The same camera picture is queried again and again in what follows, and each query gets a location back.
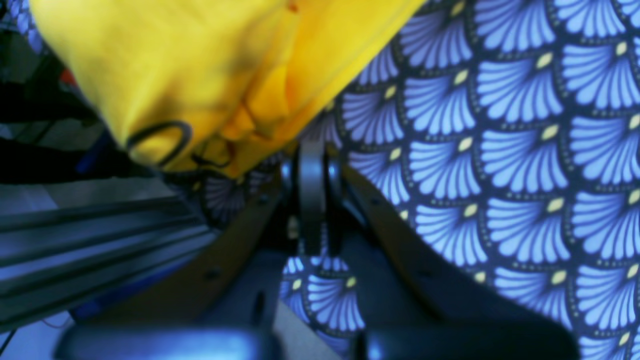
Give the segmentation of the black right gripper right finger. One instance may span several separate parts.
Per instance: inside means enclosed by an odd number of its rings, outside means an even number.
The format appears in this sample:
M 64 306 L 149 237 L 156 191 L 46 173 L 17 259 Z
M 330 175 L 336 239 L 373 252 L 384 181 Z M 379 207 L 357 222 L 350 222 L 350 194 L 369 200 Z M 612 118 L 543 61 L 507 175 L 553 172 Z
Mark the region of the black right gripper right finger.
M 327 247 L 354 274 L 355 360 L 576 360 L 562 325 L 448 264 L 363 176 L 326 151 Z

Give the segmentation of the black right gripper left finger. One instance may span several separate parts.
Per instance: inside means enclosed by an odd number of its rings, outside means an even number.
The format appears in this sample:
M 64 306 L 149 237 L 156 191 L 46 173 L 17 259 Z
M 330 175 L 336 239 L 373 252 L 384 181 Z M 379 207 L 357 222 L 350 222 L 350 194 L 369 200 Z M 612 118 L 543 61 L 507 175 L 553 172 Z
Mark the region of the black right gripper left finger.
M 325 144 L 301 143 L 213 243 L 163 281 L 62 335 L 57 360 L 283 360 L 279 284 L 322 253 Z

